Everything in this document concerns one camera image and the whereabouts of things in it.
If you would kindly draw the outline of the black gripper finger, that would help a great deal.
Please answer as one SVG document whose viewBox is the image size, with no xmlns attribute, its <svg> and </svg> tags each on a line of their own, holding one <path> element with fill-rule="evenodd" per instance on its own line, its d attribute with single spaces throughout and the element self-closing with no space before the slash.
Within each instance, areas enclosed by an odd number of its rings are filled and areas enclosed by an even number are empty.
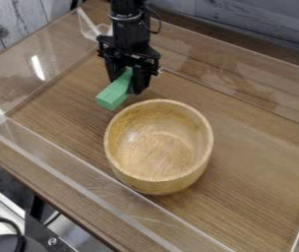
<svg viewBox="0 0 299 252">
<path fill-rule="evenodd" d="M 127 58 L 108 56 L 106 58 L 106 66 L 108 70 L 110 79 L 114 82 L 127 70 Z"/>
<path fill-rule="evenodd" d="M 129 83 L 129 92 L 141 95 L 149 88 L 153 76 L 153 64 L 150 62 L 138 63 L 130 66 L 131 79 Z"/>
</svg>

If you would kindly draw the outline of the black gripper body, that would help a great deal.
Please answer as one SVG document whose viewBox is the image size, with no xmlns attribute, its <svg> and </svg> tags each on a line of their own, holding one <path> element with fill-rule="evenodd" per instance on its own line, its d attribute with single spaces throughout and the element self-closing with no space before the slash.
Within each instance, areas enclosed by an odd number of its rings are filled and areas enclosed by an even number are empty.
<svg viewBox="0 0 299 252">
<path fill-rule="evenodd" d="M 126 57 L 129 67 L 150 62 L 153 71 L 159 70 L 161 53 L 151 47 L 151 18 L 149 13 L 119 15 L 110 13 L 112 19 L 112 35 L 100 35 L 98 41 L 99 56 Z"/>
</svg>

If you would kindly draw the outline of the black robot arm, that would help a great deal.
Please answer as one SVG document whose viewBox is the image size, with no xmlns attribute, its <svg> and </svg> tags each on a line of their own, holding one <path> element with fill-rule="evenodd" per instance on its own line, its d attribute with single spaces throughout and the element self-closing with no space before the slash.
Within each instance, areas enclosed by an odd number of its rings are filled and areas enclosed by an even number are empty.
<svg viewBox="0 0 299 252">
<path fill-rule="evenodd" d="M 100 34 L 99 56 L 106 59 L 111 81 L 131 69 L 127 92 L 141 95 L 159 75 L 162 54 L 150 45 L 151 14 L 147 0 L 111 0 L 112 35 Z"/>
</svg>

